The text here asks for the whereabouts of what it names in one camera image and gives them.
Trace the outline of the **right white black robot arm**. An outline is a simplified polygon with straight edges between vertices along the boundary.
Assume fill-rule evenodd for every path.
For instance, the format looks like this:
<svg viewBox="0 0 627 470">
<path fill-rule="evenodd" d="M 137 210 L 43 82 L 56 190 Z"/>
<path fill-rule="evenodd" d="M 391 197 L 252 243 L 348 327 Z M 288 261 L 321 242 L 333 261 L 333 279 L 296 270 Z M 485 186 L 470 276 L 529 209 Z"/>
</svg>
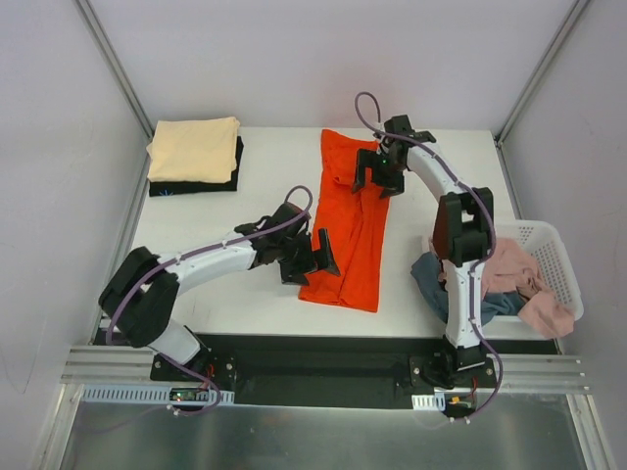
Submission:
<svg viewBox="0 0 627 470">
<path fill-rule="evenodd" d="M 432 244 L 446 274 L 449 316 L 445 340 L 454 351 L 480 344 L 481 275 L 495 243 L 493 195 L 472 188 L 448 163 L 435 136 L 389 118 L 372 141 L 330 129 L 320 134 L 322 173 L 314 226 L 329 234 L 340 273 L 311 274 L 302 301 L 375 312 L 390 200 L 417 175 L 438 209 Z"/>
</svg>

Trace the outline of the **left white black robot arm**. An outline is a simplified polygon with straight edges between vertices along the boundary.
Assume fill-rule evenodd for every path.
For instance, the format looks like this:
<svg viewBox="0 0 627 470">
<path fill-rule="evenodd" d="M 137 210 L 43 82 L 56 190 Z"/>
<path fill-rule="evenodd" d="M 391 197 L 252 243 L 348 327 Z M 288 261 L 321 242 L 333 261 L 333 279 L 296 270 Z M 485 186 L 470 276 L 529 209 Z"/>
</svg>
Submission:
<svg viewBox="0 0 627 470">
<path fill-rule="evenodd" d="M 171 318 L 176 298 L 225 274 L 277 262 L 281 282 L 306 285 L 307 275 L 335 261 L 327 231 L 314 246 L 309 218 L 284 203 L 271 216 L 238 225 L 220 242 L 186 254 L 157 256 L 145 247 L 131 251 L 101 293 L 99 307 L 134 348 L 148 347 L 173 360 L 184 380 L 200 379 L 207 348 Z"/>
</svg>

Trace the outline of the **orange t shirt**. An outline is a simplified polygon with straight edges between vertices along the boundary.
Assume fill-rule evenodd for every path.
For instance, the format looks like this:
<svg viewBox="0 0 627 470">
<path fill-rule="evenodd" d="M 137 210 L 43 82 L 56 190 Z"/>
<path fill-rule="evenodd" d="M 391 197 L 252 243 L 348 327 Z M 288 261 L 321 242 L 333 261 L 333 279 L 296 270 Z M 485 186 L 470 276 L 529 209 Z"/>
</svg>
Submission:
<svg viewBox="0 0 627 470">
<path fill-rule="evenodd" d="M 322 172 L 314 228 L 328 232 L 340 274 L 319 271 L 308 276 L 299 293 L 305 302 L 375 313 L 379 307 L 380 270 L 390 201 L 367 184 L 354 193 L 358 151 L 377 143 L 347 137 L 331 129 L 320 136 Z"/>
</svg>

